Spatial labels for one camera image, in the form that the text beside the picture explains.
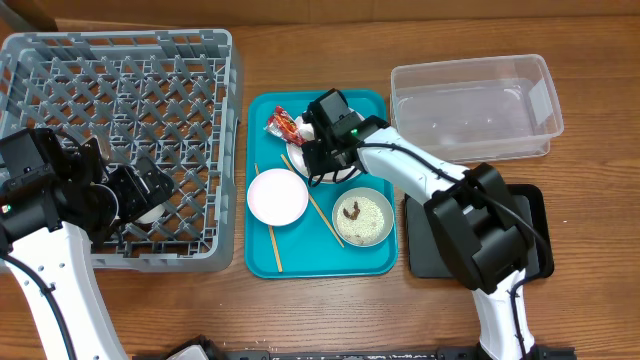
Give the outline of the grey bowl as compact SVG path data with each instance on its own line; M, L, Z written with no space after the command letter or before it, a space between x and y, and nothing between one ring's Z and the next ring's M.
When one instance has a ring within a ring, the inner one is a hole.
M360 248L382 243L390 235L394 222L394 210L389 200L366 187L343 193L332 211L332 223L338 236Z

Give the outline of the red snack wrapper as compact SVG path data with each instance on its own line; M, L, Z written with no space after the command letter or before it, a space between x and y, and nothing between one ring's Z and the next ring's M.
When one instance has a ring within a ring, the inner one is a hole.
M301 146L307 142L289 113L281 106L276 106L267 120L265 131L286 143Z

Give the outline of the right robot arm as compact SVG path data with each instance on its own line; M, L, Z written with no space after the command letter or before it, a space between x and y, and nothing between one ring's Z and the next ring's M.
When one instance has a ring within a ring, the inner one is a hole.
M490 359L540 359L523 288L553 271L549 241L521 215L500 173L440 160L377 116L355 111L302 115L314 138L303 147L310 177L355 167L422 203L449 272L471 290L480 321L479 353Z

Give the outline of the brown food scrap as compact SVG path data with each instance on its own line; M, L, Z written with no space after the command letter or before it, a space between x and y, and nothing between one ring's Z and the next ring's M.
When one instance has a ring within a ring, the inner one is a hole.
M360 214L358 202L356 200L351 202L345 201L342 209L342 213L345 218L355 221Z

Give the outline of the large white plate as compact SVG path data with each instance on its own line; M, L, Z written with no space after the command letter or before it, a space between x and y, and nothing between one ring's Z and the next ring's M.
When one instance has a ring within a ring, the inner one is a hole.
M306 140L314 139L314 130L311 124L306 124L303 122L302 116L298 115L295 118L295 123L298 126L299 133ZM302 149L292 143L286 144L286 151L289 163L294 167L294 169L300 173L304 178L307 178L309 173L304 164ZM322 179L322 183L339 183L341 181L347 181L352 178L357 177L361 174L361 171L355 167L351 167L349 169L339 170L337 174L333 172L326 173Z

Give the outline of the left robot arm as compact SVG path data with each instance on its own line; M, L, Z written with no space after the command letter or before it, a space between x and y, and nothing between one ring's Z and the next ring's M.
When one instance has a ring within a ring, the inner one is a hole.
M109 170L96 140L65 149L65 136L38 128L2 139L1 259L48 358L124 359L91 248L125 224L158 220L175 184L148 158Z

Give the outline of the pink small plate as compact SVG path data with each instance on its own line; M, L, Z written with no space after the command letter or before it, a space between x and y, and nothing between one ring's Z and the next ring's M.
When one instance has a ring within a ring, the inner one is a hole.
M306 211L309 192L303 180L287 169L261 172L247 191L250 212L260 222L286 226L297 221Z

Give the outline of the white rice pile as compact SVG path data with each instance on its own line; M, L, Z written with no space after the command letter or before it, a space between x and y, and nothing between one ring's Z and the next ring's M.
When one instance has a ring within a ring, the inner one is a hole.
M342 209L345 201L356 200L360 214L355 221L344 217ZM367 197L351 196L343 199L336 212L334 225L339 235L351 244L370 246L378 241L384 229L384 216L381 208Z

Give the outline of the white cup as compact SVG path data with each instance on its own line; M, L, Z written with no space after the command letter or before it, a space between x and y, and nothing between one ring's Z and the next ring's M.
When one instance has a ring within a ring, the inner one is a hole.
M135 220L136 223L140 224L151 224L157 221L165 212L165 208L163 204L159 204L152 208L151 210L144 213L138 219Z

